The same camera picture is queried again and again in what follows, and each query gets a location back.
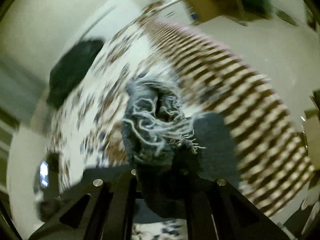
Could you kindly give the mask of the dark blue denim pants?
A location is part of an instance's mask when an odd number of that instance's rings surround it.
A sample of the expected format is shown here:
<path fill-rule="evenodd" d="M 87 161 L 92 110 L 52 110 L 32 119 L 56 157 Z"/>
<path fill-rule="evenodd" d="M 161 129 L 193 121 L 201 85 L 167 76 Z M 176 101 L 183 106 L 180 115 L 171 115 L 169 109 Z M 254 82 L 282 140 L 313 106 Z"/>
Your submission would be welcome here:
<path fill-rule="evenodd" d="M 239 187 L 236 143 L 221 114 L 185 116 L 172 82 L 138 77 L 126 92 L 121 137 L 143 204 L 153 213 L 161 219 L 185 217 L 186 174 L 224 178 Z"/>

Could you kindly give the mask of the floral cream bed blanket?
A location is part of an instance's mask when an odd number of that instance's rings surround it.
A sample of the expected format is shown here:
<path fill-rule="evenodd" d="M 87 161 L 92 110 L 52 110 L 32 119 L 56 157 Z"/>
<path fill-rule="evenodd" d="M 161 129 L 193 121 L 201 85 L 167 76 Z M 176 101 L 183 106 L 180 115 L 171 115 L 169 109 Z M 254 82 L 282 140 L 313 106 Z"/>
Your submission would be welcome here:
<path fill-rule="evenodd" d="M 188 27 L 139 18 L 53 68 L 46 239 L 288 239 L 314 166 L 267 78 Z"/>

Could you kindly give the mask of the dark green blanket pile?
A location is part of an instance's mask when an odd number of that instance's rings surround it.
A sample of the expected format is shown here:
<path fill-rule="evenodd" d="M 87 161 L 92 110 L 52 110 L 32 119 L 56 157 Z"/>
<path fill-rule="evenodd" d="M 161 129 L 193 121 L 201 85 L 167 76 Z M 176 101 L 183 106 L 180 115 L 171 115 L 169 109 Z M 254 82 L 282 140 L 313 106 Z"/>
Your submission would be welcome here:
<path fill-rule="evenodd" d="M 82 81 L 104 46 L 102 39 L 82 40 L 75 44 L 50 72 L 47 104 L 59 109 L 69 93 Z"/>

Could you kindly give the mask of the brown cardboard box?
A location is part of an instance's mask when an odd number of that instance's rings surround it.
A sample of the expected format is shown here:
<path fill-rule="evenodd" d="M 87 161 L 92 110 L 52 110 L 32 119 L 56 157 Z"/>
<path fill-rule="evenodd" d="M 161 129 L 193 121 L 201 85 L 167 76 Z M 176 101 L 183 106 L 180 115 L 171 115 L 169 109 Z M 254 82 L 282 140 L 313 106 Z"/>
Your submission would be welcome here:
<path fill-rule="evenodd" d="M 203 23 L 219 16 L 226 16 L 241 25 L 248 22 L 247 13 L 241 0 L 184 0 L 197 19 Z"/>

